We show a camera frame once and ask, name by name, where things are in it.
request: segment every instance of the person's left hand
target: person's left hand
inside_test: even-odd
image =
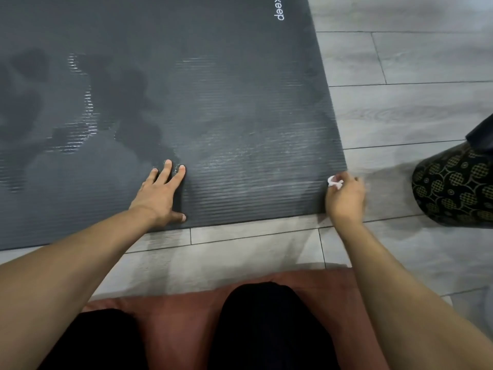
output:
[[[164,162],[164,168],[158,176],[158,170],[153,168],[130,204],[133,208],[146,208],[155,214],[153,227],[164,227],[169,222],[185,222],[183,213],[172,211],[173,196],[185,176],[185,166],[181,165],[176,175],[168,181],[173,164],[170,160]]]

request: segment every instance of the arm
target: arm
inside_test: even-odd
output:
[[[341,237],[393,370],[491,369],[493,343],[416,280],[363,225],[365,188],[348,173],[330,187],[327,213]]]
[[[171,211],[185,167],[153,169],[129,210],[0,265],[0,363],[36,369],[106,274],[142,235],[185,216]]]

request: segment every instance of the gray yoga mat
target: gray yoga mat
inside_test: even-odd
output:
[[[0,0],[0,248],[187,166],[182,227],[312,214],[345,168],[307,0]]]

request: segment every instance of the person's right arm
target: person's right arm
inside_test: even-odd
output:
[[[325,205],[392,370],[493,368],[493,343],[414,278],[363,224],[365,188],[347,172]]]

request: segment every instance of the reddish-brown fabric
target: reddish-brown fabric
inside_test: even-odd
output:
[[[150,370],[205,369],[222,305],[241,284],[290,286],[329,331],[343,370],[388,370],[351,269],[268,275],[214,291],[159,297],[110,298],[84,311],[116,308],[137,318]]]

